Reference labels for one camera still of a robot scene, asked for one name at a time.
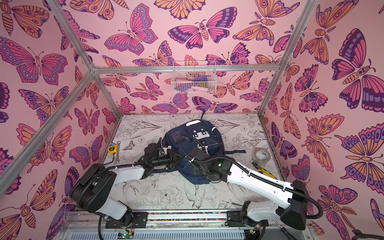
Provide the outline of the silver wrench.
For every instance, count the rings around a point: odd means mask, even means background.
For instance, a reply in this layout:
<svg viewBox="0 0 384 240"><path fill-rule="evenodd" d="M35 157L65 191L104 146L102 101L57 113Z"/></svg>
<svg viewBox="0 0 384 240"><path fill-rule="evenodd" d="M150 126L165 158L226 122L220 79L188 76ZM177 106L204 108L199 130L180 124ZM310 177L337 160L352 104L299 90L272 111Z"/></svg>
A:
<svg viewBox="0 0 384 240"><path fill-rule="evenodd" d="M120 145L121 145L121 141L117 141L117 144L116 144L116 159L115 159L115 163L116 164L120 163L120 159L119 159Z"/></svg>

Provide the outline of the yellow handled pliers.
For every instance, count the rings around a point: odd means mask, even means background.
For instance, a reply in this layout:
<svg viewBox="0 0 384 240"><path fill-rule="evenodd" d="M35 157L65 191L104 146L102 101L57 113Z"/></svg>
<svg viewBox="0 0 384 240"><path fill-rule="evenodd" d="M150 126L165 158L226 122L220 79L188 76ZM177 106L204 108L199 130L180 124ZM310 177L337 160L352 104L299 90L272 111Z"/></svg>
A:
<svg viewBox="0 0 384 240"><path fill-rule="evenodd" d="M252 162L252 165L256 168L256 170L257 170L259 173L261 173L261 174L263 174L263 175L265 175L265 176L268 176L268 177L270 177L270 178L272 178L272 179L276 179L276 177L275 177L274 175L272 175L270 172L268 172L267 170L265 170L264 168L262 168L262 167L259 166L258 164Z"/></svg>

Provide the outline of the green circuit board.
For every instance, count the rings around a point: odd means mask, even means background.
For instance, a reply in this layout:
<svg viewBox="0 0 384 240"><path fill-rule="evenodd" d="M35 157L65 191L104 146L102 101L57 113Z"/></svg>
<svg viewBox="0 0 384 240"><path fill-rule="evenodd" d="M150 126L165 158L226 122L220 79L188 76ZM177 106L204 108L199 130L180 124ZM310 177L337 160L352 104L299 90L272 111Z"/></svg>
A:
<svg viewBox="0 0 384 240"><path fill-rule="evenodd" d="M118 240L131 240L134 237L133 232L118 232Z"/></svg>

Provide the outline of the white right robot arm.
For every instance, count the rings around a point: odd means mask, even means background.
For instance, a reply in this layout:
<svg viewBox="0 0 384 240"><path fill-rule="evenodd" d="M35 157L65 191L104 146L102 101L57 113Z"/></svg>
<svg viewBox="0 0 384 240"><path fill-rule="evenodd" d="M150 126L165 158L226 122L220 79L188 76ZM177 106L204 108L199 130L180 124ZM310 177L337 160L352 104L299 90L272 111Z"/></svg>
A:
<svg viewBox="0 0 384 240"><path fill-rule="evenodd" d="M304 230L309 219L319 219L324 210L313 198L308 196L305 184L298 181L283 182L246 168L226 155L209 156L198 139L182 134L178 145L198 173L210 182L232 183L250 189L272 203L270 207L260 204L246 204L247 217L255 222L280 220L285 225Z"/></svg>

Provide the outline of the clear packing tape roll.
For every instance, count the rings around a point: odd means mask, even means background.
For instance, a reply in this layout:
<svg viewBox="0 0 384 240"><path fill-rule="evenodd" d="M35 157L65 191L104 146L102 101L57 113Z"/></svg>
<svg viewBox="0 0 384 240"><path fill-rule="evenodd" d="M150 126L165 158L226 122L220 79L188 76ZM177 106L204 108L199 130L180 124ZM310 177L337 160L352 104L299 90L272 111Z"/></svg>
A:
<svg viewBox="0 0 384 240"><path fill-rule="evenodd" d="M263 167L271 160L271 154L264 148L255 148L252 153L252 162Z"/></svg>

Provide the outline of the navy blue student backpack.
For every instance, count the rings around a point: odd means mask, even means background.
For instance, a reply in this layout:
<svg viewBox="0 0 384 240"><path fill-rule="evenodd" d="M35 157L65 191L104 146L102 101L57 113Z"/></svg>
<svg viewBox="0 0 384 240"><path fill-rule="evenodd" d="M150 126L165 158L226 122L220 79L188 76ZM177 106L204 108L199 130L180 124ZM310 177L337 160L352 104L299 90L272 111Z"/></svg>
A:
<svg viewBox="0 0 384 240"><path fill-rule="evenodd" d="M229 157L231 154L245 154L245 150L226 151L223 138L219 130L209 121L193 120L178 127L169 130L163 139L159 140L161 147L172 149L173 151L184 155L184 158L176 164L176 170L186 178L190 170L188 165L189 155L194 149L200 149L210 156L221 156L214 166L214 170L222 174L223 182L226 182L228 176L233 173L232 167L249 173L245 167ZM191 182L194 185L205 185L211 182Z"/></svg>

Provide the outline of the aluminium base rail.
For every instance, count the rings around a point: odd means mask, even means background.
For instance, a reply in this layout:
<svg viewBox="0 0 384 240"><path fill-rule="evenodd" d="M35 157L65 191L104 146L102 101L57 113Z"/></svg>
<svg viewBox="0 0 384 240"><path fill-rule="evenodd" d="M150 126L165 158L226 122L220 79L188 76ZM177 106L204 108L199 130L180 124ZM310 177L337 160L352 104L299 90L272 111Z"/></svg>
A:
<svg viewBox="0 0 384 240"><path fill-rule="evenodd" d="M71 212L58 240L117 240L118 232L133 232L132 240L286 240L274 220L246 225L240 210L134 211L133 222L120 227L112 219Z"/></svg>

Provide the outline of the black handled screwdriver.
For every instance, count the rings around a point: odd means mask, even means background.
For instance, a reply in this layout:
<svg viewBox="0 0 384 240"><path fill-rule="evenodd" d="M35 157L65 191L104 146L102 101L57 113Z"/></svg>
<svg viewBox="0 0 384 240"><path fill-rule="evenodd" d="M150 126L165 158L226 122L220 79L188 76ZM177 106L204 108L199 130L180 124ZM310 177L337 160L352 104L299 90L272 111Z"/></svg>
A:
<svg viewBox="0 0 384 240"><path fill-rule="evenodd" d="M287 229L283 226L281 226L276 220L274 222L277 224L277 226L281 229L281 232L286 236L288 240L297 240L291 233L287 231Z"/></svg>

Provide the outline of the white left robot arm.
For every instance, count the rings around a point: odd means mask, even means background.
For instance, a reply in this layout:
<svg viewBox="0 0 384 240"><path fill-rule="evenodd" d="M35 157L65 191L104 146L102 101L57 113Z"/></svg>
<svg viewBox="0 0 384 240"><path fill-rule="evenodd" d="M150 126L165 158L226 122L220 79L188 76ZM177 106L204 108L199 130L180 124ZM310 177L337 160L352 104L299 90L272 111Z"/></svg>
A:
<svg viewBox="0 0 384 240"><path fill-rule="evenodd" d="M71 189L70 198L77 209L111 218L127 227L133 222L132 209L111 196L112 188L120 183L145 179L153 173L172 172L183 157L171 149L164 150L160 142L149 144L144 155L133 164L92 165Z"/></svg>

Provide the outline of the yellow tape measure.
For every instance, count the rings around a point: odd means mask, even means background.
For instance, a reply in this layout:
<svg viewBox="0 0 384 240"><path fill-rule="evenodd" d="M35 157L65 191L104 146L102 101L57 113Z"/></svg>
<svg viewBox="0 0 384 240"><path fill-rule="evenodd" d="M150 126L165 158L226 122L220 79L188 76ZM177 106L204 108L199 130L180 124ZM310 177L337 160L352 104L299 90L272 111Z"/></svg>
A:
<svg viewBox="0 0 384 240"><path fill-rule="evenodd" d="M111 154L111 155L117 154L118 151L119 151L119 149L118 149L117 145L111 145L108 148L108 153Z"/></svg>

